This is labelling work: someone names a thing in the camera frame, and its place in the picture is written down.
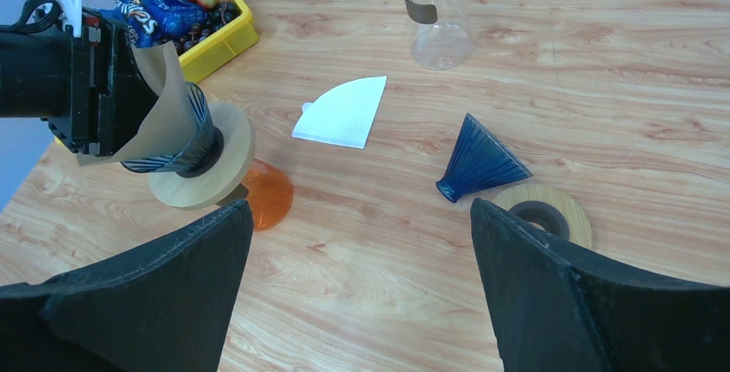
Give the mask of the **brown paper coffee filter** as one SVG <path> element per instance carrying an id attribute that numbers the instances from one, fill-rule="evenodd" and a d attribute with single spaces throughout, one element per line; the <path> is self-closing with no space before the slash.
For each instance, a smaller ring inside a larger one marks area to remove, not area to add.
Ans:
<path id="1" fill-rule="evenodd" d="M 161 46 L 135 47 L 133 56 L 158 100 L 141 123 L 133 124 L 136 134 L 117 153 L 111 157 L 79 153 L 75 159 L 80 166 L 176 155 L 197 132 L 188 83 L 175 45 L 167 42 Z"/>

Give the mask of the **blue glass dripper cone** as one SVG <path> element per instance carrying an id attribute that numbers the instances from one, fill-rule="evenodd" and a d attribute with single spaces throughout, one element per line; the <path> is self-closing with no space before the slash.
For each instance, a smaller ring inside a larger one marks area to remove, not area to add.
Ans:
<path id="1" fill-rule="evenodd" d="M 183 177 L 195 177 L 198 170 L 220 155 L 222 133 L 213 124 L 207 99 L 198 85 L 187 82 L 187 86 L 196 124 L 193 138 L 177 154 L 122 161 L 125 169 L 134 173 L 175 172 Z"/>

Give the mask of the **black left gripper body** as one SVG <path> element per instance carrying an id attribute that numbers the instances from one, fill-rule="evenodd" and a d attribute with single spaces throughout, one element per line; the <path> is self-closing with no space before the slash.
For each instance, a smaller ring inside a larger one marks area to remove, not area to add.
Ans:
<path id="1" fill-rule="evenodd" d="M 65 107 L 44 121 L 69 151 L 112 157 L 136 136 L 158 94 L 141 74 L 124 21 L 85 8 L 82 23 L 79 38 L 59 35 L 70 52 Z"/>

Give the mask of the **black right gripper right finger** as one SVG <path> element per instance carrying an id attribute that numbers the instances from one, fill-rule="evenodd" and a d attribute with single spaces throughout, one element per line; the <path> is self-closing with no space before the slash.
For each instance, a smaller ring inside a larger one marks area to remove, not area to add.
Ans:
<path id="1" fill-rule="evenodd" d="M 505 370 L 728 370 L 728 288 L 605 257 L 490 201 L 470 217 Z"/>

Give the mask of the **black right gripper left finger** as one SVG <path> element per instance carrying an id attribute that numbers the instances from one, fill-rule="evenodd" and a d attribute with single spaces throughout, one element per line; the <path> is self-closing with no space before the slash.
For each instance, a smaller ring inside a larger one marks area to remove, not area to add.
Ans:
<path id="1" fill-rule="evenodd" d="M 215 371 L 252 234 L 236 200 L 102 261 L 2 287 L 2 370 Z"/>

